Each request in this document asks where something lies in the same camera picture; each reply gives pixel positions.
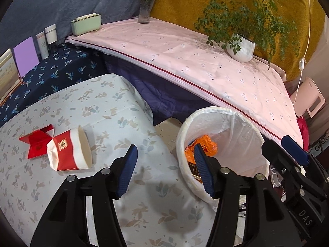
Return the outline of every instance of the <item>orange wrapper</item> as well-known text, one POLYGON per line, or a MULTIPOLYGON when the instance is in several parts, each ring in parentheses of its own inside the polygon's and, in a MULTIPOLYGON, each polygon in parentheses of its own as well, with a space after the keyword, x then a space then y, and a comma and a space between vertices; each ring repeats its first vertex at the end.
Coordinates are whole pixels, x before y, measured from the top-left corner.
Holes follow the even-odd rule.
POLYGON ((202 137, 197 138, 193 141, 192 144, 188 145, 185 149, 185 156, 187 161, 193 164, 195 164, 194 146, 196 144, 200 144, 205 154, 210 157, 216 155, 218 151, 217 144, 213 142, 208 135, 203 135, 202 137))

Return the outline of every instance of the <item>ribbed white pot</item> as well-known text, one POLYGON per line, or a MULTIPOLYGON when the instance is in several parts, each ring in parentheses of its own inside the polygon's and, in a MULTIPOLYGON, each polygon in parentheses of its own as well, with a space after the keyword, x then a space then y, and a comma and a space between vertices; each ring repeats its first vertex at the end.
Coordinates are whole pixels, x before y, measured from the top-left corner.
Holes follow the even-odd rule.
POLYGON ((246 63, 253 58, 256 44, 239 35, 236 35, 236 37, 240 38, 242 41, 236 41, 236 43, 239 44, 241 50, 237 51, 237 53, 234 54, 233 50, 230 48, 229 45, 227 46, 226 50, 228 54, 235 60, 241 63, 246 63))

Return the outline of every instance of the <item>navy blue tablecloth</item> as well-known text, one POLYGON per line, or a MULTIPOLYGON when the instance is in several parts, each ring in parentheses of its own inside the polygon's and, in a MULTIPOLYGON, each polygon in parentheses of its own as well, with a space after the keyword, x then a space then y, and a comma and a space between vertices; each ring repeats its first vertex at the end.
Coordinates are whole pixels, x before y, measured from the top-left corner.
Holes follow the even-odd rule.
POLYGON ((101 53, 67 44, 23 77, 0 107, 0 127, 22 110, 59 90, 108 73, 101 53))

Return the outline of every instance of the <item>purple notebook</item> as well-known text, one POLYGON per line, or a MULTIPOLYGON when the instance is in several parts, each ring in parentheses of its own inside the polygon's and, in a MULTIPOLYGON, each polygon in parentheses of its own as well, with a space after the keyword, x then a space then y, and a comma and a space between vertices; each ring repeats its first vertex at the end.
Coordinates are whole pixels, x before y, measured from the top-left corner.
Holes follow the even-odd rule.
POLYGON ((27 38, 25 41, 14 47, 14 54, 19 75, 21 77, 39 64, 32 37, 27 38))

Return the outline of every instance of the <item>white trash bag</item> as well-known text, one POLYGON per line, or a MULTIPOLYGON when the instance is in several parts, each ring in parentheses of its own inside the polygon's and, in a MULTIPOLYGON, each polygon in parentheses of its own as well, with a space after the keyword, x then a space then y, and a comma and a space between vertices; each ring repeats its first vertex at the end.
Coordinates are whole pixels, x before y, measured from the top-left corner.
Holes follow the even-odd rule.
POLYGON ((197 110, 189 116, 179 130, 176 151, 180 170, 188 187, 200 199, 213 207, 218 199, 206 193, 190 171, 185 157, 185 148, 195 139, 208 135, 217 144, 214 156, 221 166, 228 167, 241 176, 254 177, 257 173, 269 175, 269 162, 262 155, 264 139, 259 130, 237 111, 221 107, 197 110))

